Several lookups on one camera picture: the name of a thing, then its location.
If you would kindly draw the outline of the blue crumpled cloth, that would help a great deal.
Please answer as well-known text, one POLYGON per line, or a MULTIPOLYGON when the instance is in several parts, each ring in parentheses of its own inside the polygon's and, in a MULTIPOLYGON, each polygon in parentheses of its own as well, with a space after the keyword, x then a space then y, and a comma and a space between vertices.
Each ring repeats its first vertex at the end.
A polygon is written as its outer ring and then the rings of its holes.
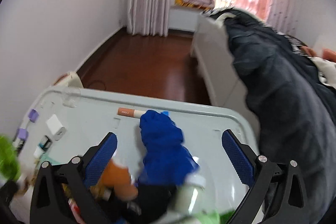
POLYGON ((188 174, 198 170, 189 150, 183 145, 183 132, 169 116, 147 110, 140 118, 141 140, 146 148, 138 183, 180 186, 188 174))

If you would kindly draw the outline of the white charger plug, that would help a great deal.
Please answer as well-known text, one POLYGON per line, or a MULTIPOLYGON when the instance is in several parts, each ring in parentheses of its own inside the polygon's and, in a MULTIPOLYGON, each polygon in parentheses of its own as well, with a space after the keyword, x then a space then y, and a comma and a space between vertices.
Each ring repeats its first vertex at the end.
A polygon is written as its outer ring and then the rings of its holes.
POLYGON ((57 115, 53 114, 46 121, 46 125, 55 141, 59 141, 67 132, 66 127, 61 123, 57 115))

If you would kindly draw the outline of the orange and cream tube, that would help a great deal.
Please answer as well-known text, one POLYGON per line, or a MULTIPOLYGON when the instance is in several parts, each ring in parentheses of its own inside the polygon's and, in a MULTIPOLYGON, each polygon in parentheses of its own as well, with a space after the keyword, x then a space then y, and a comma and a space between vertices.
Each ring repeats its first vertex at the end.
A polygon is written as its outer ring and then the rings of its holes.
POLYGON ((145 113, 146 111, 143 110, 128 109, 123 107, 120 107, 117 110, 117 114, 120 116, 138 118, 138 119, 141 118, 141 116, 145 113))

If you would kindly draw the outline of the small black white bottle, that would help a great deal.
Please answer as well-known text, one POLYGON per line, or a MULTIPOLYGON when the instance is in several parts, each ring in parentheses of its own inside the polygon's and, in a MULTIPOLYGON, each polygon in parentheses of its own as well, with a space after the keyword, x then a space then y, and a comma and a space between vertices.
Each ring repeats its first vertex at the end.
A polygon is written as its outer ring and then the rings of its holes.
POLYGON ((34 154, 33 154, 34 158, 40 159, 41 156, 49 150, 51 145, 52 145, 52 140, 47 135, 42 137, 41 141, 39 142, 39 144, 37 145, 34 151, 34 154))

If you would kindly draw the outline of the orange plush toy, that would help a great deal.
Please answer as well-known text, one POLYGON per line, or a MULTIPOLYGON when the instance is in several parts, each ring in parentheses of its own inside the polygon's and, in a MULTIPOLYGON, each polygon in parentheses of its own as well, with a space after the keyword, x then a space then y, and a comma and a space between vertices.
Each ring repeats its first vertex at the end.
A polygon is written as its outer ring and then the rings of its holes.
POLYGON ((98 183, 89 189, 94 198, 106 201, 112 194, 121 201, 132 201, 138 196, 138 189, 131 182, 129 169, 115 159, 110 159, 98 183))

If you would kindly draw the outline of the dark grey fleece blanket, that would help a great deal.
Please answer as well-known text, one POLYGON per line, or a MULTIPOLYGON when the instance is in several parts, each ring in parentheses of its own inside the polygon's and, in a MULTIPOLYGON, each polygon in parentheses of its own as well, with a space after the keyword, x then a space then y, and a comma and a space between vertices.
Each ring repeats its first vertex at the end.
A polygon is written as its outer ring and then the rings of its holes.
POLYGON ((233 66, 260 124, 259 150, 301 169, 311 223, 335 223, 335 89, 294 51, 288 35, 238 8, 205 16, 228 36, 233 66))

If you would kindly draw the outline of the white bed frame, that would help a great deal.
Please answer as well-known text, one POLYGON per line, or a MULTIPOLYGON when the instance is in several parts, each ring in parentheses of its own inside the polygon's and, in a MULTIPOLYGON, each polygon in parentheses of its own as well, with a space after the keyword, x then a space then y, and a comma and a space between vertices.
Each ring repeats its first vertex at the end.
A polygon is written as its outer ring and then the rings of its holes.
POLYGON ((211 104, 235 110, 250 123, 254 133, 258 135, 259 121, 246 106, 247 89, 232 65, 233 57, 228 49, 225 28, 203 14, 198 15, 191 56, 197 59, 211 104))

